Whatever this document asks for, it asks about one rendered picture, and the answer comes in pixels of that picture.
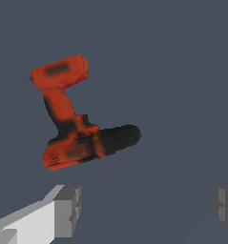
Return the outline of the orange black cordless drill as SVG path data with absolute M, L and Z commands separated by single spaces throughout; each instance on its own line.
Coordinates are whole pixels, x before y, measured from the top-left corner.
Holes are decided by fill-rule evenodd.
M 48 142 L 42 161 L 51 170 L 102 159 L 135 145 L 141 131 L 135 125 L 101 130 L 86 114 L 74 112 L 65 89 L 89 77 L 89 62 L 74 55 L 31 71 L 30 81 L 44 98 L 47 112 L 58 129 L 58 136 Z

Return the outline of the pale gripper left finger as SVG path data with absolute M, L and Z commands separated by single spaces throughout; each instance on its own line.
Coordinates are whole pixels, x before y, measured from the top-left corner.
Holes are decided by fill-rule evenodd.
M 80 196 L 80 186 L 56 185 L 41 201 L 0 218 L 0 244 L 51 244 L 72 237 Z

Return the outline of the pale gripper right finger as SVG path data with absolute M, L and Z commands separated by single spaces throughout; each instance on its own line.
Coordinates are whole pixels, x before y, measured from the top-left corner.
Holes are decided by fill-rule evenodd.
M 228 227 L 228 185 L 212 186 L 210 195 L 213 214 Z

